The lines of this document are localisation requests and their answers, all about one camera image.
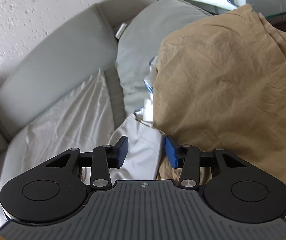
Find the white garment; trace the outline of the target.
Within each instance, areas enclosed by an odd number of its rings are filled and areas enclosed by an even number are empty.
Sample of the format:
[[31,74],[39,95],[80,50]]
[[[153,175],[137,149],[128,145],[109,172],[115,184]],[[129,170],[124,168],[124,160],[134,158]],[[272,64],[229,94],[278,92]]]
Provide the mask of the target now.
[[123,166],[112,180],[153,180],[157,176],[164,135],[133,114],[126,114],[114,66],[100,70],[24,127],[7,150],[0,185],[70,149],[92,151],[127,136]]

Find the white blue patterned cloth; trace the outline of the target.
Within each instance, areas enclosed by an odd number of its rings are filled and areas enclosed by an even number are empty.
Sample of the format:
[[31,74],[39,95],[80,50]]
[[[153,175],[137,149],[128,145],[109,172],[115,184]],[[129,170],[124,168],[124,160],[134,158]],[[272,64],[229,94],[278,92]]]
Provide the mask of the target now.
[[150,72],[144,78],[144,85],[148,92],[148,95],[144,99],[144,105],[134,112],[135,116],[140,119],[140,121],[149,126],[153,126],[153,98],[154,98],[154,82],[158,74],[156,68],[158,62],[158,56],[152,58],[149,62]]

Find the tan garment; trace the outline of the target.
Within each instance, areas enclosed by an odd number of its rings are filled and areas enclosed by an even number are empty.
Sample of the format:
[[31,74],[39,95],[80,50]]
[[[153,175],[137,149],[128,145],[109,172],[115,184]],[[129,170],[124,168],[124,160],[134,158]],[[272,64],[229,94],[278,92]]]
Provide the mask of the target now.
[[180,144],[230,150],[286,184],[286,33],[248,4],[160,45],[153,125]]

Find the grey-green sofa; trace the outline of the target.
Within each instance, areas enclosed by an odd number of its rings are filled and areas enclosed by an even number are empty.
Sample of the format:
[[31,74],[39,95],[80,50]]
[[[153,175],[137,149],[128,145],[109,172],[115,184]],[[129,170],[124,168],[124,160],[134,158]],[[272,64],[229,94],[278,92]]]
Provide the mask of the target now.
[[[117,52],[114,31],[94,4],[27,55],[0,88],[0,177],[12,139],[92,75],[115,67]],[[5,222],[0,205],[0,227]]]

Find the grey sofa pillow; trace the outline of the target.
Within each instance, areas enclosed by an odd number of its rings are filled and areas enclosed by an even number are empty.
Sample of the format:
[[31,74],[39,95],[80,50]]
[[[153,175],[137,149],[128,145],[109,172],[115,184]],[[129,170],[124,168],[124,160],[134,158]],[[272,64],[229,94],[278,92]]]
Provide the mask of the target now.
[[158,55],[162,40],[190,23],[211,16],[182,0],[159,0],[133,18],[119,39],[115,61],[126,114],[144,106],[148,97],[144,78],[150,72],[149,62]]

